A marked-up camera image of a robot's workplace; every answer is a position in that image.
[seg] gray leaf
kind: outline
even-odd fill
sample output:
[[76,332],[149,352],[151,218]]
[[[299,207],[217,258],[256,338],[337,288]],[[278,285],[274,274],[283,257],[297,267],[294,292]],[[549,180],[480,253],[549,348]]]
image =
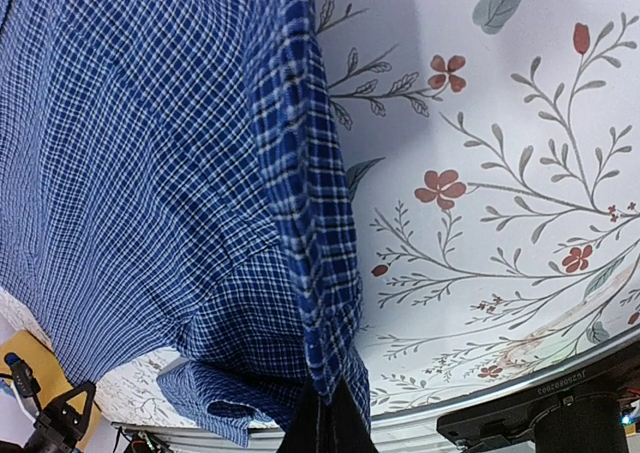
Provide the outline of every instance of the gray leaf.
[[604,86],[607,86],[607,82],[606,81],[593,80],[593,81],[589,81],[589,82],[585,83],[580,88],[578,88],[576,90],[576,93],[578,93],[580,91],[584,91],[584,90],[593,90],[595,88],[602,88]]
[[562,163],[567,164],[567,158],[569,157],[569,145],[566,143],[562,145]]
[[564,180],[565,178],[569,178],[569,175],[565,173],[558,173],[557,175],[553,175],[551,177],[551,183],[557,183],[560,180]]
[[617,58],[614,58],[613,56],[602,55],[602,59],[607,60],[611,66],[614,66],[616,68],[620,68],[622,66],[622,63],[620,63],[620,60]]
[[556,103],[558,101],[558,98],[560,98],[560,95],[562,94],[562,92],[564,91],[564,83],[560,83],[558,85],[558,88],[556,88],[556,92],[553,95],[553,102]]
[[601,321],[596,321],[591,328],[587,330],[587,341],[597,345],[611,338],[611,335],[602,326]]
[[391,71],[391,65],[386,61],[381,61],[379,63],[374,63],[369,67],[370,71],[374,73],[384,73],[386,71]]
[[349,115],[347,109],[335,101],[331,102],[331,106],[333,106],[333,111],[336,114],[338,123],[344,126],[347,130],[350,130],[353,126],[353,120],[351,119],[351,115]]
[[493,163],[491,161],[488,161],[487,163],[483,163],[480,165],[480,167],[484,170],[490,170],[491,168],[503,168],[503,166],[499,163]]
[[538,227],[535,230],[533,230],[533,233],[531,234],[531,243],[535,245],[538,242],[538,240],[540,239],[540,235],[542,234],[542,232],[544,231],[544,229],[547,227],[548,224],[549,222],[545,221],[544,223],[540,223]]
[[413,86],[413,83],[418,78],[418,72],[408,73],[397,81],[394,81],[389,90],[389,95],[395,95],[397,93],[404,93]]
[[533,79],[533,77],[536,75],[536,71],[538,71],[538,68],[540,68],[540,63],[542,63],[542,58],[539,56],[536,56],[531,62],[531,68],[529,70],[531,79]]
[[373,168],[377,163],[384,160],[384,158],[375,158],[369,161],[363,161],[362,163],[358,163],[357,165],[353,165],[351,168],[347,170],[347,187],[349,188],[349,200],[353,201],[356,196],[356,190],[358,189],[358,185],[364,175],[366,175],[371,168]]
[[358,88],[356,88],[355,93],[366,95],[367,93],[373,92],[376,89],[376,86],[378,86],[378,80],[370,80],[367,81],[364,85],[360,85]]
[[413,98],[413,97],[409,98],[409,100],[411,100],[411,106],[413,107],[413,111],[415,111],[419,115],[429,118],[429,107],[424,101],[418,98]]
[[613,178],[616,177],[620,174],[620,170],[611,170],[607,173],[605,173],[604,175],[602,175],[602,178],[600,178],[601,180],[606,180],[607,178]]
[[531,86],[531,82],[529,80],[527,80],[524,76],[518,74],[518,73],[512,73],[511,74],[511,79],[513,81],[517,81],[518,83],[522,83],[523,85],[529,85]]
[[546,111],[539,111],[538,116],[543,120],[558,121],[558,119],[555,116],[553,116],[550,113],[547,113]]
[[522,198],[521,196],[515,196],[513,198],[513,201],[515,201],[516,205],[518,205],[523,210],[526,210],[526,211],[529,211],[531,213],[534,213],[534,211],[531,209],[531,207],[527,204],[526,201],[524,201],[524,198]]
[[613,21],[610,21],[609,23],[607,23],[604,28],[602,29],[602,31],[600,32],[600,34],[598,35],[598,39],[596,40],[596,42],[600,42],[604,39],[605,36],[607,36],[609,33],[611,33],[613,31]]
[[480,0],[473,10],[473,22],[488,35],[498,33],[522,0]]
[[498,140],[500,148],[502,148],[504,144],[504,135],[502,134],[502,128],[500,128],[497,123],[494,123],[493,125],[491,125],[491,131],[493,132],[493,136],[496,137],[496,140]]
[[358,67],[358,50],[351,48],[347,58],[347,74],[350,75]]
[[524,170],[531,160],[531,155],[533,155],[533,146],[527,146],[524,150],[522,150],[522,155],[520,155],[520,164],[518,170],[520,172],[520,178],[524,176]]
[[334,9],[335,0],[324,0],[324,5],[322,5],[322,11],[320,12],[320,26],[324,26],[329,23]]
[[387,110],[384,105],[380,103],[378,100],[369,99],[369,104],[371,105],[371,111],[376,116],[386,116]]
[[584,290],[584,297],[588,297],[591,293],[599,289],[601,286],[604,286],[607,280],[611,278],[611,275],[613,275],[613,272],[616,271],[616,268],[618,268],[623,261],[624,256],[621,256],[620,258],[612,261],[605,268],[603,268],[602,271],[600,271],[600,273],[598,273],[587,285],[587,288]]
[[631,145],[629,146],[623,146],[622,148],[618,148],[617,150],[615,150],[613,153],[631,153],[631,151],[633,150],[633,147]]

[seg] yellow object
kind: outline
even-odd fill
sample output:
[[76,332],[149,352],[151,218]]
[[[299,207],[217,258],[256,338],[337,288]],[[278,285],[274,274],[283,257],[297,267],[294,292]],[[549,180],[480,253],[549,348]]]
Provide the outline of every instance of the yellow object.
[[[0,346],[0,359],[4,358],[7,353],[15,353],[33,370],[33,376],[38,380],[42,391],[38,394],[38,399],[44,408],[54,398],[66,393],[73,387],[64,376],[62,367],[55,355],[36,338],[34,338],[28,331],[17,332],[9,341]],[[0,373],[6,375],[11,374],[11,370],[4,363],[0,361]],[[85,404],[85,396],[80,395],[74,398],[69,404],[73,406],[76,411],[82,412]],[[100,424],[100,410],[94,404],[91,410],[91,418],[89,421],[89,428],[87,434],[78,443],[78,449],[84,450],[89,443],[89,440],[94,435]]]

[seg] white wall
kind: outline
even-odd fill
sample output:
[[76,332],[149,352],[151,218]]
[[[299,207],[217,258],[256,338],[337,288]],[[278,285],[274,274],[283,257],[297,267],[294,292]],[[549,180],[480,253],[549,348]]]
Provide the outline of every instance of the white wall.
[[[7,341],[14,333],[13,328],[7,320],[0,314],[0,344]],[[0,438],[4,441],[24,444],[31,433],[33,427],[29,420],[22,414],[20,408],[12,397],[0,391],[0,411],[2,421],[0,422]],[[96,436],[91,440],[86,453],[105,453],[113,451],[115,445],[116,430],[109,426],[109,423],[102,421]],[[125,449],[124,440],[120,440],[119,451]]]

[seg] black device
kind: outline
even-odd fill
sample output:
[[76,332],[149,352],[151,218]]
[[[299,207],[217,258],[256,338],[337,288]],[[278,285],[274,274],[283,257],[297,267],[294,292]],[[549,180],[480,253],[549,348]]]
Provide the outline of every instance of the black device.
[[[11,379],[21,397],[17,398],[18,401],[32,402],[37,416],[33,425],[35,431],[24,447],[0,441],[0,453],[73,453],[89,427],[95,385],[85,382],[53,399],[42,409],[38,401],[40,385],[29,365],[14,353],[8,354],[5,362],[11,369]],[[86,394],[85,405],[79,413],[69,402],[82,394]]]
[[628,453],[623,419],[633,421],[625,415],[640,399],[640,342],[609,351],[587,353],[593,356],[588,362],[576,357],[554,376],[542,370],[541,378],[552,379],[444,415],[437,431],[468,453],[525,441],[533,441],[537,453]]

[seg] red flower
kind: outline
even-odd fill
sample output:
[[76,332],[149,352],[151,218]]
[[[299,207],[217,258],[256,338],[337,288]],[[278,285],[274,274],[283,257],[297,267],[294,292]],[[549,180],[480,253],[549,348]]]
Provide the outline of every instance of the red flower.
[[478,376],[480,378],[497,378],[502,373],[502,368],[498,365],[491,365],[489,368],[482,368]]
[[576,23],[576,27],[573,30],[573,46],[581,55],[589,51],[591,37],[589,36],[589,27],[587,25]]
[[437,199],[438,206],[443,210],[450,210],[456,204],[446,198],[460,198],[467,191],[467,186],[458,181],[458,172],[447,170],[440,175],[435,171],[427,171],[424,174],[426,188],[418,188],[414,191],[416,198],[423,203],[429,203]]
[[389,267],[387,265],[378,265],[371,270],[371,274],[377,278],[378,276],[384,275],[387,271],[389,271]]
[[591,245],[585,246],[584,249],[574,246],[571,248],[571,251],[569,251],[569,256],[562,260],[562,266],[567,267],[567,273],[573,273],[578,271],[578,269],[580,269],[580,271],[586,270],[589,267],[587,258],[589,258],[592,253],[593,248]]
[[467,60],[465,60],[464,56],[456,55],[449,58],[449,62],[445,66],[444,58],[440,55],[434,56],[433,60],[431,60],[431,68],[437,71],[438,74],[429,78],[429,86],[434,90],[439,90],[449,81],[451,91],[454,93],[461,92],[467,86],[467,82],[464,78],[454,75],[454,73],[461,69],[466,62]]

